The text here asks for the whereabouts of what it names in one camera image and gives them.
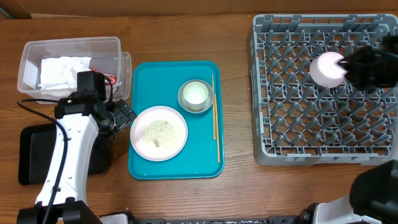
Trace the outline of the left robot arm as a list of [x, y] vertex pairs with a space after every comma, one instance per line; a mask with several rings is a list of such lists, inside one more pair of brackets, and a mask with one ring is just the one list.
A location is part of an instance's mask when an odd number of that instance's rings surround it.
[[114, 136], [137, 117], [124, 100], [113, 102], [109, 84], [100, 72], [80, 72], [77, 90], [55, 102], [55, 116], [46, 117], [57, 131], [49, 171], [35, 205], [19, 210], [18, 223], [102, 222], [86, 199], [91, 152], [97, 138]]

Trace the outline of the red snack wrapper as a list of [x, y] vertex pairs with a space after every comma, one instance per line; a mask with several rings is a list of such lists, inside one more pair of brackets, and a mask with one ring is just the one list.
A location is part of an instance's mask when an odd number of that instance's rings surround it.
[[[117, 84], [117, 80], [118, 80], [117, 76], [106, 74], [106, 73], [104, 73], [104, 76], [106, 76], [110, 79], [112, 86], [115, 86]], [[107, 79], [105, 80], [105, 85], [110, 86], [109, 81]]]

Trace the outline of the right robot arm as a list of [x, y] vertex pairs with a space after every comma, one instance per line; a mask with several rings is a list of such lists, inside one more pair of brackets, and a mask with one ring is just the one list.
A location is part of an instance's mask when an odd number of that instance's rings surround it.
[[[321, 86], [342, 75], [358, 90], [377, 88], [397, 91], [397, 36], [387, 35], [380, 49], [363, 47], [342, 58], [319, 56], [310, 74]], [[328, 203], [313, 203], [292, 223], [397, 223], [397, 141], [388, 161], [355, 178], [348, 196]]]

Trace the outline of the white napkin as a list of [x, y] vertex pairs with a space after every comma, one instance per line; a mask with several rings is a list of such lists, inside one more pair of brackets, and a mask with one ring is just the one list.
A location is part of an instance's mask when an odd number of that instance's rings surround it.
[[77, 73], [89, 71], [91, 57], [46, 58], [41, 62], [39, 87], [44, 90], [77, 87]]

